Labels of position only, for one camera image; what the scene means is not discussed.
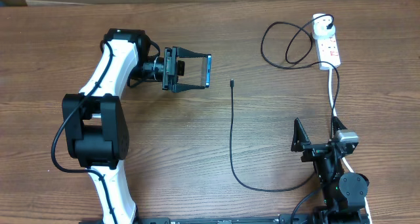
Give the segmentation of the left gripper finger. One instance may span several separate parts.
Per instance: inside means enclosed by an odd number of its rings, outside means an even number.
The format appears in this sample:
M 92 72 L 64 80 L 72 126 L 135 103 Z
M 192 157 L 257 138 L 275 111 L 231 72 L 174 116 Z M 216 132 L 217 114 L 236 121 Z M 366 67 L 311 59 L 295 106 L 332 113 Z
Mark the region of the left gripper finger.
M 208 58 L 210 54 L 196 53 L 182 47 L 177 47 L 177 56 L 179 58 Z
M 188 91 L 188 90 L 193 90 L 193 89 L 205 89 L 205 86 L 175 83 L 172 85 L 171 91 L 173 93 L 180 93 L 183 91 Z

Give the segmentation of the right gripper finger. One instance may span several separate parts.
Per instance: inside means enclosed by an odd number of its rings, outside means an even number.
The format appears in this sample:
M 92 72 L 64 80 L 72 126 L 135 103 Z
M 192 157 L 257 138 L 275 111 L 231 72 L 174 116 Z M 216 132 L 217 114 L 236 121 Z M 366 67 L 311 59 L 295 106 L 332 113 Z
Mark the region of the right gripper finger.
M 302 152 L 303 150 L 307 149 L 310 146 L 310 139 L 306 134 L 306 131 L 300 121 L 300 119 L 296 118 L 294 120 L 294 132 L 293 132 L 293 139 L 291 143 L 291 151 L 292 152 Z
M 333 116 L 331 122 L 332 122 L 332 135 L 334 135 L 338 131 L 347 130 L 347 128 L 344 126 L 344 124 L 341 122 L 341 120 L 337 116 Z

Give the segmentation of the blue Galaxy S24 smartphone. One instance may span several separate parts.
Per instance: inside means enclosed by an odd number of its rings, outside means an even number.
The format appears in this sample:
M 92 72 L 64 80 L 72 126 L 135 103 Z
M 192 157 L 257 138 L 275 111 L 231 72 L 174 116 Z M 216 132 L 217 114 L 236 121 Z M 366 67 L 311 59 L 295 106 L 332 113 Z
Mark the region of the blue Galaxy S24 smartphone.
M 203 57 L 201 66 L 201 86 L 203 87 L 210 86 L 211 63 L 212 56 L 210 54 Z

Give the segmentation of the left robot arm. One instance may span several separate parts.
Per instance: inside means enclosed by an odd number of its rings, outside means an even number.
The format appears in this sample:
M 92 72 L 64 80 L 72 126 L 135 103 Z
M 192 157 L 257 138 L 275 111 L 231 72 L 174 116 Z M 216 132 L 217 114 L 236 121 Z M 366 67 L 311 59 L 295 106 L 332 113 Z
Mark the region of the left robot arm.
M 129 130 L 121 105 L 124 89 L 143 82 L 160 82 L 174 93 L 210 86 L 210 54 L 166 47 L 150 55 L 152 47 L 158 45 L 143 30 L 109 29 L 90 80 L 62 100 L 63 123 L 51 150 L 65 135 L 69 155 L 81 166 L 77 172 L 88 173 L 96 187 L 100 223 L 140 223 L 125 174 Z

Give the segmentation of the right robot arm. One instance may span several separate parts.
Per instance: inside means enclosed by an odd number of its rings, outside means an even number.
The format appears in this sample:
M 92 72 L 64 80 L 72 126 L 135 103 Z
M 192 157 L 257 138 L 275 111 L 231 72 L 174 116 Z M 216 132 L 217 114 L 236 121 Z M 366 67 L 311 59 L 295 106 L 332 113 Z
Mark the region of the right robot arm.
M 354 152 L 359 143 L 355 131 L 347 129 L 338 117 L 333 117 L 333 137 L 326 143 L 311 143 L 297 118 L 291 151 L 302 152 L 302 162 L 311 162 L 320 181 L 320 188 L 304 197 L 295 207 L 291 223 L 370 223 L 369 215 L 362 214 L 369 179 L 356 172 L 345 172 L 341 160 Z M 296 213 L 309 198 L 321 192 L 324 205 L 317 206 L 311 214 L 299 217 Z

